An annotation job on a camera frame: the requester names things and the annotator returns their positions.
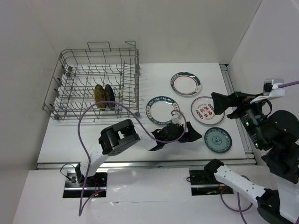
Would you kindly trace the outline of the black round plate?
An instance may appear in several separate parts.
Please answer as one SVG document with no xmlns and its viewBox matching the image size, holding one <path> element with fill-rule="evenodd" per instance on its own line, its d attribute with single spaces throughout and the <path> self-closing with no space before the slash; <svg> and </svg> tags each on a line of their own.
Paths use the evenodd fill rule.
<svg viewBox="0 0 299 224">
<path fill-rule="evenodd" d="M 113 92 L 113 89 L 111 87 L 111 85 L 109 84 L 106 84 L 105 88 L 105 100 L 106 101 L 115 101 L 115 96 L 114 96 L 114 92 Z M 107 107 L 111 110 L 111 111 L 114 111 L 115 110 L 115 104 L 112 104 L 112 103 L 106 103 Z"/>
</svg>

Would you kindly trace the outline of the yellow patterned plate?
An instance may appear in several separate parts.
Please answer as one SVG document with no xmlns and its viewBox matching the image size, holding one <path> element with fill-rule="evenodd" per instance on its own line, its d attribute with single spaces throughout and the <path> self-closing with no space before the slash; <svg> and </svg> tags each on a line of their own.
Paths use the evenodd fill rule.
<svg viewBox="0 0 299 224">
<path fill-rule="evenodd" d="M 106 98 L 105 98 L 105 90 L 104 90 L 104 88 L 100 84 L 97 84 L 94 87 L 94 100 L 95 100 L 95 103 L 106 100 Z M 101 103 L 101 104 L 97 105 L 97 107 L 101 111 L 105 111 L 106 106 L 107 106 L 106 103 Z"/>
</svg>

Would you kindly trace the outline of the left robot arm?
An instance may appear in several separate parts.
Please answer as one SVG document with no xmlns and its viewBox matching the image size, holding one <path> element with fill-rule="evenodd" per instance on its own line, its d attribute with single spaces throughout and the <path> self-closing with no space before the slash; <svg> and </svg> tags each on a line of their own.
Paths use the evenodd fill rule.
<svg viewBox="0 0 299 224">
<path fill-rule="evenodd" d="M 186 127 L 187 131 L 184 131 L 183 124 L 169 123 L 147 135 L 144 130 L 136 128 L 131 119 L 126 119 L 104 128 L 98 139 L 101 148 L 89 154 L 86 161 L 75 167 L 75 180 L 80 186 L 89 185 L 94 179 L 96 170 L 108 157 L 119 155 L 134 145 L 154 152 L 162 149 L 170 141 L 187 143 L 202 138 L 202 135 L 192 127 L 190 122 L 186 123 Z"/>
</svg>

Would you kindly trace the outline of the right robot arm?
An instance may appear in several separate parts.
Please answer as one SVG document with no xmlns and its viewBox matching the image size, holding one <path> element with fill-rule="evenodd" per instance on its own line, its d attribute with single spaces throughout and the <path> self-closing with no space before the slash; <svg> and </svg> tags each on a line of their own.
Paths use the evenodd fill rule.
<svg viewBox="0 0 299 224">
<path fill-rule="evenodd" d="M 261 158 L 276 181 L 277 190 L 256 185 L 235 173 L 218 159 L 204 166 L 204 178 L 209 183 L 223 183 L 247 198 L 259 215 L 270 224 L 297 224 L 299 222 L 299 120 L 291 112 L 275 111 L 265 115 L 261 94 L 234 92 L 228 96 L 212 92 L 214 112 L 219 115 L 229 107 L 235 110 L 227 115 L 239 119 L 255 148 L 266 151 Z"/>
</svg>

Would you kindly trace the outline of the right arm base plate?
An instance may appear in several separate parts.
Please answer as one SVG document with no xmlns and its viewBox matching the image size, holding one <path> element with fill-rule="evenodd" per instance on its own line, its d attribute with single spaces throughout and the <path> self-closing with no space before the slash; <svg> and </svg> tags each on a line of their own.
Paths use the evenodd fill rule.
<svg viewBox="0 0 299 224">
<path fill-rule="evenodd" d="M 220 194 L 233 194 L 234 191 L 225 184 L 215 180 L 208 180 L 204 170 L 189 170 L 186 181 L 191 185 L 192 196 L 212 196 Z"/>
</svg>

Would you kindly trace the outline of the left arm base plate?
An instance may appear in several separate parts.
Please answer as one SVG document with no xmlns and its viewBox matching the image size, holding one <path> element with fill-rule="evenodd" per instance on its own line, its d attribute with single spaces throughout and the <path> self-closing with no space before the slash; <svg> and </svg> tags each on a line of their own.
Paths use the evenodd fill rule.
<svg viewBox="0 0 299 224">
<path fill-rule="evenodd" d="M 75 166 L 66 163 L 60 168 L 60 173 L 65 177 L 63 198 L 80 198 L 84 181 L 77 178 Z M 83 198 L 88 198 L 91 195 L 94 198 L 106 197 L 107 178 L 107 171 L 96 172 L 94 176 L 88 177 L 84 186 Z"/>
</svg>

